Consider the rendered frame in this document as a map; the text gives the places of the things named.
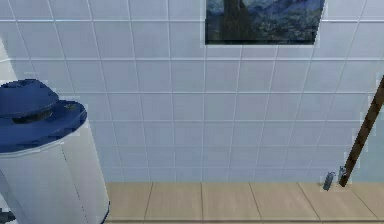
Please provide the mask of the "brown wooden leg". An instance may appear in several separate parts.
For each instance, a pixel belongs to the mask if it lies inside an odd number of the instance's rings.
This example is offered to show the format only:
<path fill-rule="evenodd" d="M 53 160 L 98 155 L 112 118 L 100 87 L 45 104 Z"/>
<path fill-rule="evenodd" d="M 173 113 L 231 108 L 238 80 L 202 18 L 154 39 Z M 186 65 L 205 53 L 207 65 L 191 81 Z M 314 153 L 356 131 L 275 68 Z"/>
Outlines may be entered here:
<path fill-rule="evenodd" d="M 365 146 L 369 134 L 374 126 L 374 123 L 379 115 L 379 112 L 384 104 L 384 75 L 381 77 L 377 90 L 370 103 L 367 114 L 364 117 L 363 123 L 360 126 L 359 132 L 356 136 L 352 149 L 347 157 L 343 168 L 345 172 L 339 178 L 339 185 L 345 187 L 351 177 L 353 169 L 359 159 L 359 156 Z"/>

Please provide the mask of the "dark blue framed painting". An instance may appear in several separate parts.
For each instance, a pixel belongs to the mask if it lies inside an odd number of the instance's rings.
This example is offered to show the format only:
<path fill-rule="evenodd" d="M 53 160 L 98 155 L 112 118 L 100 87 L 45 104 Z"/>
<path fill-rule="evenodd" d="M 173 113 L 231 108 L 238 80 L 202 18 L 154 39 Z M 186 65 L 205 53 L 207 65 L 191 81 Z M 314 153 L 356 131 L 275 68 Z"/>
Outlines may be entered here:
<path fill-rule="evenodd" d="M 325 0 L 206 0 L 207 45 L 313 45 Z"/>

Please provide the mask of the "white bin with blue lid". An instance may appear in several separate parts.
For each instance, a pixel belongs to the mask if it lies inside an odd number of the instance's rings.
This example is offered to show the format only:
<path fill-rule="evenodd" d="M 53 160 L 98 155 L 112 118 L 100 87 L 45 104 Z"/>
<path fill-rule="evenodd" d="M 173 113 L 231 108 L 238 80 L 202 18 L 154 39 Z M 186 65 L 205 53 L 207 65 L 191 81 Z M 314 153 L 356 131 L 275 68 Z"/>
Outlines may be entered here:
<path fill-rule="evenodd" d="M 106 183 L 86 107 L 37 79 L 0 85 L 0 196 L 18 224 L 104 224 Z"/>

